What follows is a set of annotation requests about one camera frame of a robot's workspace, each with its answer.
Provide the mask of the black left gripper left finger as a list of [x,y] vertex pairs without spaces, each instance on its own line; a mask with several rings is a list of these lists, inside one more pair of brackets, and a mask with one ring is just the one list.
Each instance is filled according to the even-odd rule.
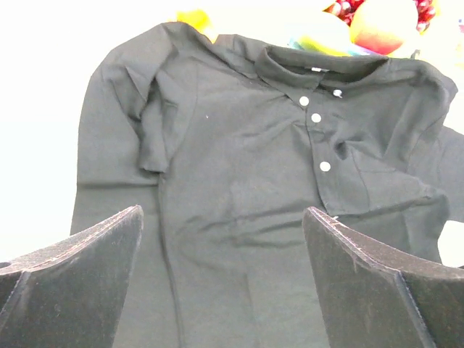
[[111,347],[143,231],[140,206],[1,263],[1,346]]

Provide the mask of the black button-up shirt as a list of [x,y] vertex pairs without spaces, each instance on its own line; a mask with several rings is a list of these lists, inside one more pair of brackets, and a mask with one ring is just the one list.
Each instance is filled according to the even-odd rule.
[[463,219],[455,83],[427,62],[331,57],[168,22],[88,84],[72,232],[126,207],[144,237],[116,347],[327,347],[308,207],[439,261]]

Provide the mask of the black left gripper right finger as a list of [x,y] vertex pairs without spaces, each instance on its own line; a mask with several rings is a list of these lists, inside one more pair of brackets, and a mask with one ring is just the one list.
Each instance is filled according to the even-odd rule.
[[303,230],[331,347],[462,347],[463,270],[399,251],[319,209]]

